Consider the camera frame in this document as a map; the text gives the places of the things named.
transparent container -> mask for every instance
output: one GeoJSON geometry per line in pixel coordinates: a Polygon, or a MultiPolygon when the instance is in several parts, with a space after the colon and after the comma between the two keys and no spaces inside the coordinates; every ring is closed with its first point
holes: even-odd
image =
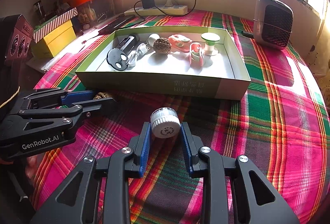
{"type": "Polygon", "coordinates": [[[179,133],[181,124],[172,108],[155,110],[150,117],[152,133],[157,138],[171,138],[179,133]]]}

table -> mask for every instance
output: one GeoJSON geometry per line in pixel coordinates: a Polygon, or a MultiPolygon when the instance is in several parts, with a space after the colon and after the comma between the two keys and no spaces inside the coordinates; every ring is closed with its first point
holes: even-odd
{"type": "MultiPolygon", "coordinates": [[[[34,207],[41,206],[84,156],[110,156],[140,134],[143,122],[150,120],[154,110],[171,107],[204,145],[225,156],[248,156],[300,222],[306,223],[329,189],[330,128],[321,92],[298,53],[291,45],[277,51],[255,44],[239,34],[242,30],[251,32],[253,22],[225,14],[195,10],[179,18],[148,17],[143,24],[227,29],[251,77],[245,96],[232,101],[113,91],[122,99],[118,112],[86,120],[75,143],[45,154],[34,179],[34,207]]],[[[64,55],[36,88],[84,90],[75,70],[106,37],[77,54],[64,55]]],[[[197,223],[202,185],[202,179],[190,179],[185,171],[180,139],[155,139],[144,178],[129,181],[132,223],[197,223]]],[[[232,213],[229,189],[228,200],[232,213]]],[[[100,203],[99,220],[102,210],[100,203]]]]}

pink plastic clip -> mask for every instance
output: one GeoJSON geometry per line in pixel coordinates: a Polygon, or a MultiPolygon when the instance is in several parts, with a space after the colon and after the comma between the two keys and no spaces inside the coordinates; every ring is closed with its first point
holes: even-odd
{"type": "Polygon", "coordinates": [[[190,65],[193,61],[197,61],[199,66],[204,65],[204,53],[202,50],[202,45],[198,42],[193,42],[190,44],[189,62],[190,65]]]}
{"type": "Polygon", "coordinates": [[[192,40],[180,35],[180,34],[174,34],[170,37],[168,37],[168,40],[174,48],[179,49],[182,52],[188,53],[189,52],[189,46],[192,43],[192,40]]]}

open tray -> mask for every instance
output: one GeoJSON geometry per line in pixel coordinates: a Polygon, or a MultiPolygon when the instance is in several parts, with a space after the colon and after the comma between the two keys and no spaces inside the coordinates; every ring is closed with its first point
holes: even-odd
{"type": "Polygon", "coordinates": [[[189,26],[137,27],[115,31],[85,59],[76,74],[90,88],[233,100],[242,99],[251,81],[227,30],[189,26]],[[189,53],[173,47],[172,53],[167,55],[156,54],[151,49],[138,58],[135,67],[125,71],[114,70],[106,60],[109,50],[131,33],[139,35],[139,44],[146,43],[150,34],[157,33],[164,38],[181,34],[204,45],[201,38],[204,32],[216,33],[221,39],[215,44],[218,54],[205,55],[203,67],[190,66],[189,53]]]}

circular speaker pattern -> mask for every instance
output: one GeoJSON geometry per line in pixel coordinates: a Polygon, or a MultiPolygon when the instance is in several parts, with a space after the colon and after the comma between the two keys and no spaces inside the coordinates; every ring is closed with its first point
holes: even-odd
{"type": "Polygon", "coordinates": [[[27,54],[28,50],[29,50],[29,45],[30,45],[30,42],[27,42],[25,48],[24,48],[24,55],[27,54]]]}
{"type": "Polygon", "coordinates": [[[25,47],[25,37],[22,38],[20,44],[19,44],[19,50],[18,50],[18,56],[20,57],[24,51],[25,47]]]}
{"type": "Polygon", "coordinates": [[[19,44],[19,36],[16,35],[16,37],[14,38],[13,42],[12,42],[12,46],[10,47],[10,54],[11,56],[14,55],[14,53],[16,52],[17,46],[19,44]]]}

